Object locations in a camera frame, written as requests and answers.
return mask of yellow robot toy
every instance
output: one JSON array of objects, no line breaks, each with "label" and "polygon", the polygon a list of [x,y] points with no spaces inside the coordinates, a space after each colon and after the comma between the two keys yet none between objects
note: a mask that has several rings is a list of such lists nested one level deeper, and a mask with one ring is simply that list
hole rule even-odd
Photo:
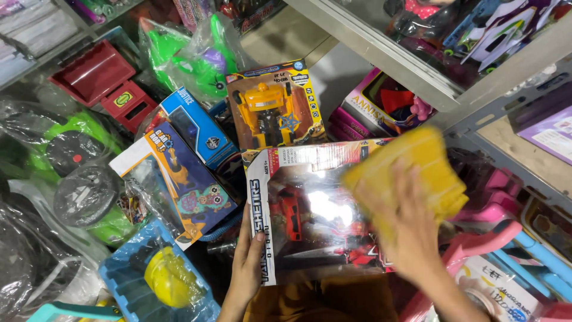
[{"label": "yellow robot toy", "polygon": [[[284,87],[259,83],[257,88],[247,90],[244,95],[234,91],[232,98],[252,131],[254,149],[289,145],[296,138],[294,131],[300,121],[294,116],[290,82]],[[284,115],[280,114],[282,106],[286,106]]]}]

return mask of hand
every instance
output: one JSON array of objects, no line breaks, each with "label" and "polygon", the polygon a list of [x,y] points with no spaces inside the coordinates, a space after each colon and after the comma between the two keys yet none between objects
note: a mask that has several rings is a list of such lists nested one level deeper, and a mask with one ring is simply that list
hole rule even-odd
[{"label": "hand", "polygon": [[235,259],[232,262],[231,285],[223,303],[223,310],[244,312],[248,302],[260,288],[260,256],[265,234],[260,231],[251,241],[250,205],[244,207],[243,224],[236,244]]},{"label": "hand", "polygon": [[392,165],[397,208],[384,204],[361,180],[356,187],[360,200],[372,213],[372,222],[382,218],[395,234],[388,240],[378,233],[382,252],[394,263],[398,274],[419,286],[429,273],[444,270],[437,244],[438,227],[427,208],[418,166],[405,166],[402,160]]}]

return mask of yellow cloth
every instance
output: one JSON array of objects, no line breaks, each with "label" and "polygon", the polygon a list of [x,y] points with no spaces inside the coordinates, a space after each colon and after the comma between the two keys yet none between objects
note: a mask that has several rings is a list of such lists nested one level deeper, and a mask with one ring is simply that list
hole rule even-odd
[{"label": "yellow cloth", "polygon": [[[391,164],[397,158],[402,158],[404,164],[415,164],[421,168],[419,176],[427,197],[427,206],[435,214],[437,223],[455,216],[468,201],[464,195],[466,186],[447,160],[441,132],[427,126],[413,129],[375,150],[366,160],[342,176],[342,184],[360,202],[362,196],[355,194],[355,187],[363,178],[385,204],[396,207]],[[392,230],[383,218],[372,218],[372,221],[386,238],[393,239]]]}]

